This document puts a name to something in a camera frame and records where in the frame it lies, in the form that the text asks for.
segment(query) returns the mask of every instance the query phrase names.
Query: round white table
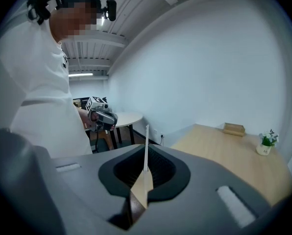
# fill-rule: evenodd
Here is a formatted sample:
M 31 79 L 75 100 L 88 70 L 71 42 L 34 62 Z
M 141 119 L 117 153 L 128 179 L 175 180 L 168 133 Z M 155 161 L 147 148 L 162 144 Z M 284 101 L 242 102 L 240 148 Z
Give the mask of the round white table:
M 117 114 L 117 116 L 118 116 L 118 122 L 116 124 L 116 129 L 117 129 L 119 143 L 122 144 L 121 133 L 120 133 L 119 128 L 124 127 L 124 126 L 128 126 L 130 129 L 131 143 L 135 144 L 134 133 L 133 133 L 133 124 L 142 120 L 143 115 L 140 113 L 135 113 L 135 112 L 118 112 L 118 113 L 115 112 L 115 114 Z M 110 136 L 111 136 L 113 148 L 117 149 L 118 146 L 117 146 L 115 134 L 113 131 L 110 131 Z

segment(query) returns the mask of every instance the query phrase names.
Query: ceiling light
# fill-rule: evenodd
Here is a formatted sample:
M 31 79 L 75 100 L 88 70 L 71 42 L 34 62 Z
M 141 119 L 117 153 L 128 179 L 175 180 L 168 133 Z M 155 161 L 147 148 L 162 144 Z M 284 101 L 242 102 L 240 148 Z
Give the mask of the ceiling light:
M 92 73 L 79 73 L 79 74 L 69 74 L 69 77 L 74 77 L 74 76 L 92 76 L 94 74 Z

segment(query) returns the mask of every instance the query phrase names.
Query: hand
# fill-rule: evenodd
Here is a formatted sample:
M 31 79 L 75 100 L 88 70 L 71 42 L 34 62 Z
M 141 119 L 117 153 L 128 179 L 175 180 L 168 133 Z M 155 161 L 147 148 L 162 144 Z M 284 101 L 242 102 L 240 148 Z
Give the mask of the hand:
M 87 111 L 80 108 L 78 108 L 77 111 L 79 113 L 79 116 L 81 117 L 83 124 L 86 124 L 87 128 L 91 128 L 93 123 L 89 120 L 87 116 Z M 96 121 L 96 119 L 97 119 L 97 115 L 93 113 L 92 121 Z

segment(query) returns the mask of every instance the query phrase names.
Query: potted plant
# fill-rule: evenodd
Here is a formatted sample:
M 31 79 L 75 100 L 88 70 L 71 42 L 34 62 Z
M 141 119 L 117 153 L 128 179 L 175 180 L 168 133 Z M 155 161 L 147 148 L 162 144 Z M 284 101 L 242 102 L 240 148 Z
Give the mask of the potted plant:
M 273 130 L 259 134 L 262 143 L 256 147 L 258 154 L 267 156 L 270 153 L 271 147 L 279 142 L 279 135 L 275 134 Z

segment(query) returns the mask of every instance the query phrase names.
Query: wooden table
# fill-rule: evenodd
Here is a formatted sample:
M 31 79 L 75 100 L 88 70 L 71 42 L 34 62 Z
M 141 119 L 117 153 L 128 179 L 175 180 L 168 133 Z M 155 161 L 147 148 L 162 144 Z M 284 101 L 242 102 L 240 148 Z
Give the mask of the wooden table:
M 137 123 L 138 121 L 142 120 L 143 115 L 140 113 L 135 112 L 119 112 L 115 113 L 118 116 L 118 122 L 116 124 L 117 134 L 119 143 L 122 143 L 121 139 L 121 133 L 120 133 L 120 127 L 128 126 L 130 129 L 130 138 L 131 138 L 131 144 L 135 144 L 134 141 L 134 133 L 133 133 L 133 124 Z M 114 149 L 117 149 L 117 142 L 115 138 L 115 134 L 113 131 L 110 131 L 111 141 Z
M 268 156 L 257 154 L 259 141 L 257 136 L 238 137 L 195 124 L 171 148 L 221 164 L 257 189 L 273 206 L 292 193 L 292 177 L 274 147 Z

